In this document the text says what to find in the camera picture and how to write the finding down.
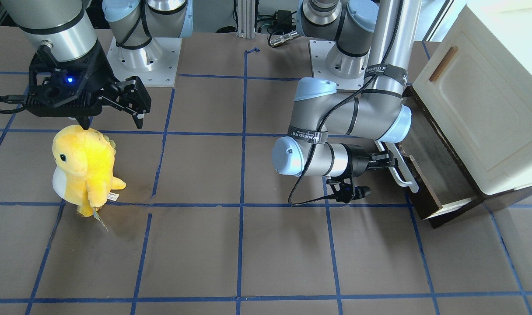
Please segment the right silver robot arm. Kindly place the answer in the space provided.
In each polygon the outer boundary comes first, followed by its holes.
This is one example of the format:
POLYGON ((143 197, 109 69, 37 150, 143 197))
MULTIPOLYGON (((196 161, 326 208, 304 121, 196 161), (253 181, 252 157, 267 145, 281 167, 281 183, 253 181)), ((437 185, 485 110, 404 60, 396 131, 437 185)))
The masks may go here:
POLYGON ((133 118, 142 128, 151 111, 148 84, 172 71, 172 50, 158 39, 193 32, 192 0, 104 0, 103 15, 115 43, 106 54, 82 0, 3 0, 16 25, 36 48, 21 110, 40 117, 69 117, 84 129, 104 106, 133 118))

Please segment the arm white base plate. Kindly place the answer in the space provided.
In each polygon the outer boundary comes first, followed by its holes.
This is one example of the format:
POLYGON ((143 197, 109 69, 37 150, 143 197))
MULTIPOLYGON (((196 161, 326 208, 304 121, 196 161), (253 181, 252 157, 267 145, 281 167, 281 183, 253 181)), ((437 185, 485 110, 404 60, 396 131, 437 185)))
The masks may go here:
POLYGON ((153 38, 148 46, 128 50, 112 40, 107 59, 115 77, 138 76, 146 87, 174 87, 182 38, 153 38))
POLYGON ((309 50, 314 78, 336 83, 341 92, 353 92, 363 86, 369 52, 363 56, 348 56, 334 41, 310 40, 309 50))

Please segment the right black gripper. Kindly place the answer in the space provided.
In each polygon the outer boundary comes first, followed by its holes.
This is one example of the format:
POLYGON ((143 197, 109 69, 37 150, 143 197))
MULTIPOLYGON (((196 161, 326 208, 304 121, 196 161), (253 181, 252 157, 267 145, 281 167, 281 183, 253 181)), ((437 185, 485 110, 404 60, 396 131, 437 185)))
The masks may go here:
POLYGON ((88 130, 102 105, 128 113, 143 128, 152 99, 138 76, 118 82, 99 41, 84 56, 57 61, 41 44, 29 66, 28 93, 23 107, 42 117, 71 116, 88 130))

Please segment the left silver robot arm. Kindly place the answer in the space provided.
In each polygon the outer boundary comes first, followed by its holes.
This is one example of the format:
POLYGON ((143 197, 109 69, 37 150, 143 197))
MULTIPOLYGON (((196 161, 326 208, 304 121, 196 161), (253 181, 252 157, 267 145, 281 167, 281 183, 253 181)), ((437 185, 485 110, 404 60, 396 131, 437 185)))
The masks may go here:
POLYGON ((279 174, 339 177, 352 163, 369 161, 358 146, 329 142, 330 133, 393 144, 406 137, 411 111, 402 94, 421 7, 420 0, 300 1, 298 34, 334 41, 331 72, 362 83, 351 96, 326 78, 299 80, 287 135, 272 151, 279 174))

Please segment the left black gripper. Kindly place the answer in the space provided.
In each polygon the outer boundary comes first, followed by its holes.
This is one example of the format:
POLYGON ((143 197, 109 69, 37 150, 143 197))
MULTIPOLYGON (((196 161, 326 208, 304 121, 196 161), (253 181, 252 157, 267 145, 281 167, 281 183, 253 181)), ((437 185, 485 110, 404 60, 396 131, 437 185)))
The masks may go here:
POLYGON ((368 152, 359 145, 347 145, 349 177, 360 177, 367 168, 369 170, 383 170, 397 166, 397 161, 392 160, 392 152, 368 152))

